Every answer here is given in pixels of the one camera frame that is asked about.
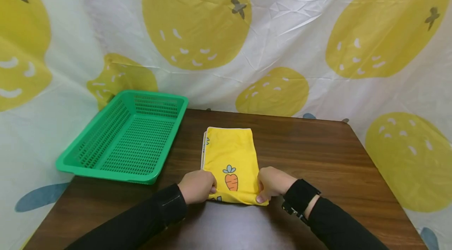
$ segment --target carrot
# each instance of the carrot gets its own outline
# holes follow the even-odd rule
[[[235,168],[233,168],[230,164],[226,167],[226,170],[223,170],[224,173],[227,173],[225,176],[226,186],[231,191],[237,191],[239,188],[239,178],[237,175],[230,173],[235,172]]]

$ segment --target table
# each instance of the table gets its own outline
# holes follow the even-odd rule
[[[76,176],[25,247],[63,249],[76,238],[200,168],[207,127],[251,128],[260,167],[304,178],[390,249],[426,249],[372,160],[345,122],[187,110],[155,185]],[[281,209],[218,202],[191,205],[186,219],[141,249],[326,249]]]

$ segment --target basket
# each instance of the basket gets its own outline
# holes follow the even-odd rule
[[[74,175],[154,184],[188,105],[182,96],[125,90],[60,155]]]

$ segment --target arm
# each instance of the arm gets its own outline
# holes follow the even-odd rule
[[[215,193],[212,173],[197,170],[184,176],[179,185],[158,191],[149,199],[117,215],[69,245],[68,250],[137,249],[149,238],[184,219],[187,205],[207,200]]]
[[[306,199],[301,181],[273,167],[259,172],[259,194],[257,201],[264,202],[271,196],[283,195],[286,202],[298,213],[304,214],[312,232],[329,250],[340,249],[388,249],[378,238],[358,223],[339,206],[315,195]]]

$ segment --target black wristband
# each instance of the black wristband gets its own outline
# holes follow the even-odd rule
[[[154,194],[154,198],[162,214],[165,227],[184,219],[187,213],[187,204],[177,184],[158,191]]]
[[[283,208],[287,211],[287,208],[290,207],[298,215],[303,215],[309,202],[319,194],[320,191],[317,188],[303,179],[298,179],[283,196],[285,200]]]

